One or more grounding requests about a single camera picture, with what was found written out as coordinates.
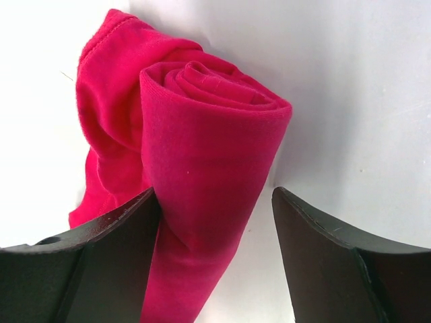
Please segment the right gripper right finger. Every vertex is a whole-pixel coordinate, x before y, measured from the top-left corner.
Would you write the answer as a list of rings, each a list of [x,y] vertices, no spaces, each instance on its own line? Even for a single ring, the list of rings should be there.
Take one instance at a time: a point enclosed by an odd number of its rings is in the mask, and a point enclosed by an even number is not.
[[[358,229],[282,187],[272,207],[297,322],[429,323],[429,249]]]

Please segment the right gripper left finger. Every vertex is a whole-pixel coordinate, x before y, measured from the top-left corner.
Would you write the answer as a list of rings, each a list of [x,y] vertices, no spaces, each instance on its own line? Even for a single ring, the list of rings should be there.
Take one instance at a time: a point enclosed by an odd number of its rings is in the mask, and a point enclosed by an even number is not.
[[[138,322],[158,232],[152,189],[81,226],[1,250],[2,322]]]

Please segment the red t-shirt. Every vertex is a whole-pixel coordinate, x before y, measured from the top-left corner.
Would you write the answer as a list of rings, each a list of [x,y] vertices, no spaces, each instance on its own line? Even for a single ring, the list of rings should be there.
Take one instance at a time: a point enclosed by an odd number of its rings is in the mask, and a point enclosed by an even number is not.
[[[193,322],[237,251],[291,104],[117,9],[81,53],[76,98],[90,151],[70,226],[153,188],[163,216],[141,321]]]

